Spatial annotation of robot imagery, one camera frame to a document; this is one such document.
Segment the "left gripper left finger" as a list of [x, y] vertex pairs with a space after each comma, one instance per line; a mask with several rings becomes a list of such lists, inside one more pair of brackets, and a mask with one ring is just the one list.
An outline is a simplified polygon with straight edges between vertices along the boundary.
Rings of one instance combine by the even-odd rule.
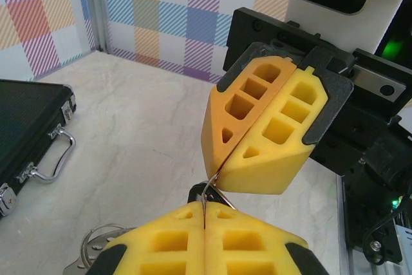
[[204, 274], [203, 206], [191, 202], [110, 241], [92, 274]]

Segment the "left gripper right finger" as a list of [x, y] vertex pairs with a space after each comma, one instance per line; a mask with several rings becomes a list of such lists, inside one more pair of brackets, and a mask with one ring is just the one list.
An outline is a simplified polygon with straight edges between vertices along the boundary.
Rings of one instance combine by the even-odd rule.
[[299, 236], [223, 204], [207, 204], [206, 274], [326, 274]]

